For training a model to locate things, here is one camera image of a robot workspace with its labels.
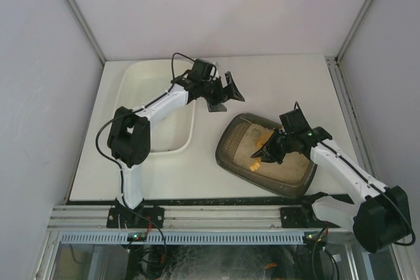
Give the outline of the yellow litter scoop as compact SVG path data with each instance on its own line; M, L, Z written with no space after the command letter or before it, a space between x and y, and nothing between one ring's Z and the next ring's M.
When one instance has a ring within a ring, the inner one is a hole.
M257 150L251 155L254 162L249 170L255 172L263 163L282 164L285 157L285 151L282 148L282 136L284 130L276 128L273 131L266 132L257 141Z

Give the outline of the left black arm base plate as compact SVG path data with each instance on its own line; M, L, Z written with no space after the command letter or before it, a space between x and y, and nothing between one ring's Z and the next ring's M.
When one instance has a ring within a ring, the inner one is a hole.
M113 206L106 221L107 228L162 228L165 209L157 206L140 207L135 210L124 206Z

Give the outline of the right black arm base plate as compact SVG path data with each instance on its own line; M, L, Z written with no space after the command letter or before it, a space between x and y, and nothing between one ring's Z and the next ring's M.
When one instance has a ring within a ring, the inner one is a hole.
M314 228L316 221L306 207L282 207L280 218L283 228Z

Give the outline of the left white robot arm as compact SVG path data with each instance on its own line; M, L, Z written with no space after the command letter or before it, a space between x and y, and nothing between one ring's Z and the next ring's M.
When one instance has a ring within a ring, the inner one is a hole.
M134 109L121 106L115 111L107 145L119 164L121 193L117 200L123 206L133 210L144 200L140 181L134 180L132 175L150 154L151 131L157 123L198 98L206 100L210 112L226 111L224 103L229 100L245 100L232 74L228 71L224 76L226 85L219 75L202 77L187 70L149 103Z

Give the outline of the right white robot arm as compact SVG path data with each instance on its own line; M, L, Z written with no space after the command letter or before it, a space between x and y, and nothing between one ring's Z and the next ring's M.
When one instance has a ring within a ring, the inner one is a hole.
M251 158L281 164L293 152L326 170L351 199L351 203L345 203L319 193L310 205L316 219L351 230L370 253L389 245L415 244L406 192L399 186L390 188L367 173L322 127L302 132L276 129Z

